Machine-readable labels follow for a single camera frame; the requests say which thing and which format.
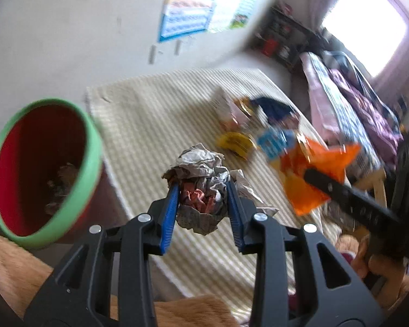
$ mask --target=orange snack bag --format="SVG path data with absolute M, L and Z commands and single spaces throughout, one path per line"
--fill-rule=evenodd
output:
M 330 197 L 304 181 L 305 170 L 315 167 L 343 183 L 345 168 L 360 151 L 360 145 L 351 144 L 328 149 L 301 133 L 297 133 L 296 138 L 295 147 L 287 149 L 284 154 L 272 160 L 270 165 L 277 170 L 295 213 L 306 215 Z

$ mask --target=silver bolt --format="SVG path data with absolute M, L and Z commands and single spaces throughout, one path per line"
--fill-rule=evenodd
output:
M 253 215 L 253 217 L 257 222 L 264 222 L 266 219 L 268 219 L 268 215 L 265 213 L 256 213 Z
M 149 222 L 151 220 L 151 216 L 148 214 L 141 214 L 138 216 L 138 221 L 139 222 Z
M 309 223 L 303 226 L 303 230 L 310 234 L 313 234 L 314 232 L 317 231 L 317 227 L 314 224 Z
M 101 226 L 100 225 L 92 225 L 89 228 L 89 232 L 92 234 L 98 234 L 101 231 Z

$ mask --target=bright window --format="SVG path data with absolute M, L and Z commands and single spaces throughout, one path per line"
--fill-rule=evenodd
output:
M 373 77 L 392 58 L 407 28 L 388 0 L 338 0 L 323 26 Z

